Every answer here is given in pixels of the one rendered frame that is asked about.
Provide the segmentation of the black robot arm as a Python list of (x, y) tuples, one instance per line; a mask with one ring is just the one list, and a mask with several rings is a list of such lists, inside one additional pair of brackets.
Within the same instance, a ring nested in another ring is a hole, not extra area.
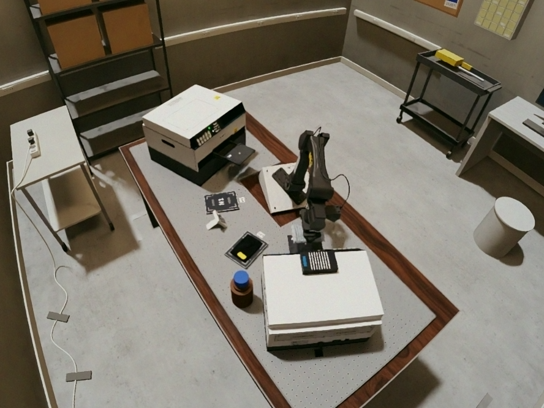
[[(324, 229), (326, 219), (336, 222), (341, 216), (339, 205), (325, 204), (325, 202), (329, 202), (332, 199), (334, 194), (331, 181), (323, 177), (324, 175), (329, 179), (324, 153), (325, 145), (329, 139), (330, 134), (328, 133), (321, 132), (320, 136), (314, 136), (313, 131), (304, 131), (299, 137), (298, 149), (300, 153), (293, 171), (288, 174), (280, 167), (272, 174), (273, 179), (297, 205), (307, 199), (306, 211), (311, 230)], [(309, 165), (309, 184), (305, 193), (303, 191), (306, 187), (304, 178)]]

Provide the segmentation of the brown bottle with blue cap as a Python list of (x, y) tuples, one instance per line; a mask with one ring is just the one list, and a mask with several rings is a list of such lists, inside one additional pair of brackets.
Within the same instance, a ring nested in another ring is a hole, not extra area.
[(248, 273), (239, 270), (230, 282), (230, 290), (233, 304), (238, 308), (246, 308), (253, 301), (253, 281)]

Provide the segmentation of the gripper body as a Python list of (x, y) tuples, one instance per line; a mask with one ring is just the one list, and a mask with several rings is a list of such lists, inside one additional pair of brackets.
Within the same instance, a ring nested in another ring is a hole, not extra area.
[(306, 209), (301, 209), (301, 215), (302, 215), (302, 228), (303, 228), (303, 235), (304, 237), (309, 237), (309, 236), (316, 236), (316, 233), (315, 231), (314, 232), (310, 232), (310, 227), (309, 227), (309, 219), (308, 219), (308, 213), (306, 211)]

